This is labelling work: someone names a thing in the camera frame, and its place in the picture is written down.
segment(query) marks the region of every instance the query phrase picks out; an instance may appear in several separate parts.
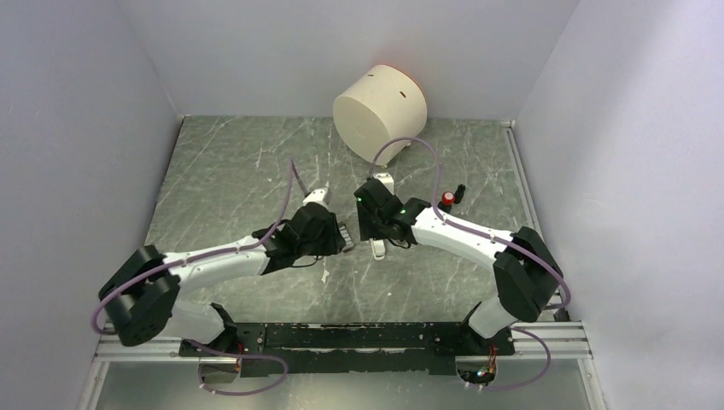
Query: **gray marble surface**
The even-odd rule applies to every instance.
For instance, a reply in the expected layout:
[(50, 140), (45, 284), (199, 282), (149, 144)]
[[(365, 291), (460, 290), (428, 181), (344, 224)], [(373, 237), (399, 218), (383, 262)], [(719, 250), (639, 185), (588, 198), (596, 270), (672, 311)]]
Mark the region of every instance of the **gray marble surface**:
[[(530, 225), (497, 121), (431, 119), (420, 137), (440, 156), (441, 191), (468, 187), (452, 214), (497, 229)], [(195, 250), (269, 226), (290, 156), (309, 188), (332, 189), (331, 210), (347, 222), (356, 248), (312, 267), (198, 290), (188, 300), (221, 303), (237, 321), (417, 321), (460, 320), (494, 293), (490, 271), (438, 249), (388, 245), (384, 261), (372, 259), (369, 244), (359, 242), (353, 199), (369, 164), (342, 142), (331, 118), (187, 117), (147, 243), (161, 251)], [(424, 147), (404, 149), (388, 171), (403, 201), (429, 198), (434, 165)], [(295, 188), (288, 216), (301, 198)]]

